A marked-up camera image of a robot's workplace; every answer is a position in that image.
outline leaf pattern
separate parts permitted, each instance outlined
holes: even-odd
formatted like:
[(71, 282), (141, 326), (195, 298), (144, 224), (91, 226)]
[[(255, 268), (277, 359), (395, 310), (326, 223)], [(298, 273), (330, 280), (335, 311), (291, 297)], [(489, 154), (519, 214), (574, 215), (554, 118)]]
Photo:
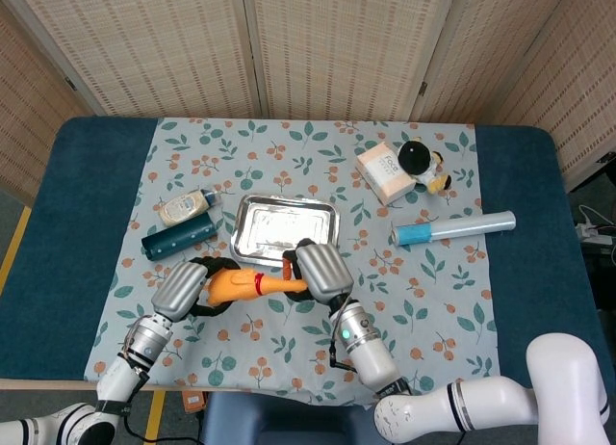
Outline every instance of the leaf pattern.
[[(418, 185), (381, 205), (356, 171), (356, 156), (380, 142), (400, 147), (416, 138), (444, 156), (450, 190), (431, 196)], [(238, 204), (252, 193), (336, 205), (338, 244), (355, 280), (353, 296), (414, 394), (458, 377), (499, 373), (498, 322), (491, 292), (485, 291), (492, 287), (483, 237), (396, 248), (390, 235), (393, 225), (481, 213), (473, 129), (414, 122), (165, 118), (143, 158), (85, 378), (98, 379), (128, 327), (152, 313), (152, 295), (174, 265), (196, 256), (230, 256)], [(141, 238), (164, 228), (160, 207), (201, 188), (221, 193), (222, 204), (208, 211), (217, 236), (160, 262), (148, 261)], [(277, 267), (254, 268), (281, 274)], [(172, 330), (150, 371), (154, 383), (267, 390), (320, 405), (372, 403), (356, 375), (329, 366), (333, 324), (318, 302), (271, 294), (235, 302), (216, 318), (188, 316)], [(338, 360), (351, 363), (342, 345), (336, 347)]]

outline floor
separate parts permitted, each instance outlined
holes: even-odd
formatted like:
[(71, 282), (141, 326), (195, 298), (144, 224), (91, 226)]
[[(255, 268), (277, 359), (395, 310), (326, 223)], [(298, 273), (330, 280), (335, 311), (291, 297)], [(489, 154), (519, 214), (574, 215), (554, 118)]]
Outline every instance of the floor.
[[(570, 201), (576, 219), (581, 220), (577, 210), (579, 204), (590, 205), (604, 215), (610, 216), (612, 206), (616, 202), (616, 187), (606, 177), (598, 177), (590, 184), (571, 194)], [(19, 202), (0, 192), (0, 259), (6, 256), (7, 251), (10, 251), (11, 240), (19, 222), (22, 207)], [(153, 394), (151, 392), (141, 392), (135, 398), (130, 417), (133, 430), (144, 434), (146, 429), (149, 431), (158, 429), (159, 437), (179, 435), (197, 437), (197, 419), (193, 414), (189, 415), (184, 412), (179, 392), (167, 392), (165, 394), (162, 411), (160, 408), (151, 407), (152, 399)], [(94, 403), (95, 401), (96, 396), (92, 391), (4, 391), (0, 392), (0, 422), (24, 417), (44, 416), (75, 403)], [(616, 406), (616, 397), (611, 398), (611, 404), (613, 410)], [(616, 413), (612, 413), (605, 424), (605, 429), (610, 441), (616, 442)], [(536, 427), (516, 426), (469, 432), (464, 437), (462, 444), (528, 444), (536, 443), (536, 436)], [(413, 441), (413, 445), (454, 445), (458, 443), (459, 438), (459, 433), (436, 432)], [(114, 443), (133, 445), (143, 442), (131, 437), (120, 426)]]

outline penguin plush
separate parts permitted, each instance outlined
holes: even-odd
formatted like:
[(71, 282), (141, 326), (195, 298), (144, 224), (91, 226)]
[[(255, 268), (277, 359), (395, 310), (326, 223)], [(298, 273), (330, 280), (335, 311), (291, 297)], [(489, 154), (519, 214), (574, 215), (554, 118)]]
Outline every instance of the penguin plush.
[(398, 152), (398, 163), (402, 169), (425, 185), (431, 195), (446, 190), (451, 185), (451, 176), (437, 173), (436, 168), (443, 162), (443, 156), (431, 151), (423, 143), (413, 140), (406, 142)]

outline table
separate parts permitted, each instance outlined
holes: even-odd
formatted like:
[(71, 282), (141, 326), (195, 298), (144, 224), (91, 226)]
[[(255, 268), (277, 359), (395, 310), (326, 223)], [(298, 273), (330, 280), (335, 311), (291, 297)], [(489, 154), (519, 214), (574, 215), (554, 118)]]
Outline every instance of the table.
[[(11, 329), (0, 334), (0, 378), (82, 378), (155, 126), (155, 119), (76, 118), (59, 132), (0, 299), (0, 321)], [(515, 212), (520, 233), (486, 237), (500, 289), (493, 303), (501, 373), (529, 385), (528, 342), (570, 332), (593, 347), (612, 392), (552, 139), (529, 127), (475, 132), (483, 208)]]

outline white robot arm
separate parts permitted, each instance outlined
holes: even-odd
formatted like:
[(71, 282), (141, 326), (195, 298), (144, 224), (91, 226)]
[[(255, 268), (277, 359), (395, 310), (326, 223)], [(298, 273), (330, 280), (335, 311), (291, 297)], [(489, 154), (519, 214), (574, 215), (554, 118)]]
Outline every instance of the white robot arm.
[(130, 413), (131, 400), (148, 380), (147, 373), (198, 300), (208, 269), (185, 262), (176, 266), (152, 297), (154, 315), (131, 327), (122, 351), (96, 384), (96, 406), (77, 404), (42, 418), (0, 423), (6, 445), (109, 445), (120, 417)]
[[(359, 379), (382, 398), (374, 422), (386, 440), (403, 443), (428, 432), (539, 424), (539, 445), (609, 443), (603, 429), (609, 403), (599, 365), (590, 347), (575, 336), (544, 334), (530, 343), (526, 364), (534, 390), (491, 377), (410, 396), (366, 312), (349, 298), (353, 279), (336, 248), (300, 243), (296, 256), (311, 295), (331, 308), (334, 332)], [(337, 365), (335, 360), (330, 364)]]

